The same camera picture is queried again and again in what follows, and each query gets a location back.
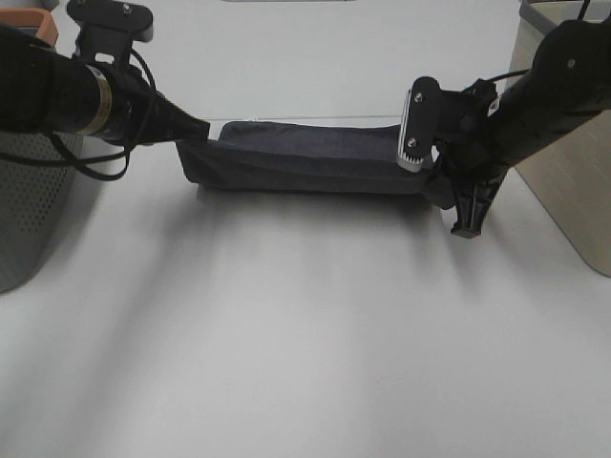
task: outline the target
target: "black cable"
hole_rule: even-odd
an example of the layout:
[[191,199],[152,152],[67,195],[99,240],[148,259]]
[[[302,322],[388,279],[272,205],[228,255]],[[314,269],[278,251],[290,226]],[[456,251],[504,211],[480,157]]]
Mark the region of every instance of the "black cable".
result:
[[503,79],[507,79],[507,78],[513,78],[514,76],[522,76],[523,74],[526,74],[530,71],[529,70],[520,70],[517,72],[509,72],[509,73],[505,73],[505,74],[500,74],[499,76],[495,76],[494,78],[490,78],[487,79],[486,81],[489,83],[496,83],[497,81],[501,81]]
[[578,21],[582,21],[585,17],[585,14],[588,12],[588,7],[590,6],[590,0],[583,0],[583,5],[581,5],[581,10],[579,11],[579,16],[577,16]]
[[[68,147],[64,144],[64,142],[61,140],[61,138],[56,133],[43,132],[42,135],[45,136],[51,142],[55,150],[64,158],[63,160],[32,159],[29,157],[21,157],[21,156],[11,155],[11,154],[4,153],[4,152],[0,152],[0,159],[6,160],[8,162],[17,163],[20,165],[27,165],[27,166],[33,166],[33,167],[69,167],[69,166],[72,166],[72,167],[75,167],[75,169],[79,171],[80,173],[82,173],[83,175],[86,175],[94,179],[102,180],[102,181],[115,181],[125,176],[125,174],[127,173],[127,169],[129,167],[130,154],[139,144],[140,138],[142,137],[144,129],[146,128],[149,117],[155,107],[155,97],[157,95],[157,85],[155,82],[155,78],[153,77],[153,74],[151,73],[151,70],[149,69],[149,66],[146,64],[146,62],[144,61],[144,59],[138,52],[132,50],[131,54],[138,61],[138,63],[140,64],[140,67],[142,67],[142,69],[144,70],[144,73],[146,74],[151,96],[149,98],[149,103],[148,103],[146,112],[144,114],[144,117],[142,118],[142,121],[140,122],[138,126],[138,129],[137,129],[136,134],[134,135],[134,138],[132,140],[129,140],[129,139],[126,140],[125,144],[123,145],[122,152],[115,153],[112,155],[106,155],[106,156],[78,158],[72,153],[72,151],[68,149]],[[99,173],[91,169],[90,167],[88,167],[91,164],[97,164],[100,162],[108,162],[111,160],[117,160],[121,158],[125,158],[125,166],[117,174],[106,175],[106,174]]]

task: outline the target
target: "dark gray cloth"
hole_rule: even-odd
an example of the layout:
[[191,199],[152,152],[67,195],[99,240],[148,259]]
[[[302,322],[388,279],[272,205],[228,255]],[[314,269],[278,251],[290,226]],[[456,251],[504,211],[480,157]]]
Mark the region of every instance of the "dark gray cloth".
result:
[[428,170],[396,164],[399,126],[327,128],[274,122],[230,122],[218,141],[178,143],[184,173],[225,189],[325,193],[418,194]]

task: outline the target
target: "white table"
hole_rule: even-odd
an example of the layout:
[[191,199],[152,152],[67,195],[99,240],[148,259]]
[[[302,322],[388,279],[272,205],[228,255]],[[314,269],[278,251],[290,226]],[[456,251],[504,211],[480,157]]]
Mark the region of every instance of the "white table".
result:
[[[147,5],[138,48],[189,112],[344,125],[396,122],[373,116],[422,74],[503,73],[518,9]],[[611,456],[611,281],[516,174],[481,238],[452,222],[418,198],[198,191],[172,145],[79,177],[40,272],[0,296],[0,456]]]

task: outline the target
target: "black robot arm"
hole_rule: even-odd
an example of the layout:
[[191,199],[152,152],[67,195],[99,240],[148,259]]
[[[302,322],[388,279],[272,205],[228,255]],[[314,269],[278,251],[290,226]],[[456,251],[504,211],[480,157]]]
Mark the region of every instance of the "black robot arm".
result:
[[[58,131],[134,147],[208,138],[209,124],[160,95],[130,64],[134,40],[153,37],[153,14],[112,0],[71,0],[81,32],[72,59],[8,26],[0,28],[0,130]],[[112,62],[98,61],[101,54]]]
[[440,156],[423,193],[456,207],[453,233],[475,237],[511,167],[611,109],[611,21],[562,23],[500,101],[491,80],[454,93],[424,77],[408,105],[399,164],[417,172],[435,145]]

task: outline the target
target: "orange object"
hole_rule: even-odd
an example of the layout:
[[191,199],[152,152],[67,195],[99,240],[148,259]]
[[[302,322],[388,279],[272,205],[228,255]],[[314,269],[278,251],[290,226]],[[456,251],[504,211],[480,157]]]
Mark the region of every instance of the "orange object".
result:
[[51,13],[40,8],[2,8],[0,9],[0,23],[17,28],[37,29],[36,37],[51,46],[55,46],[59,35]]

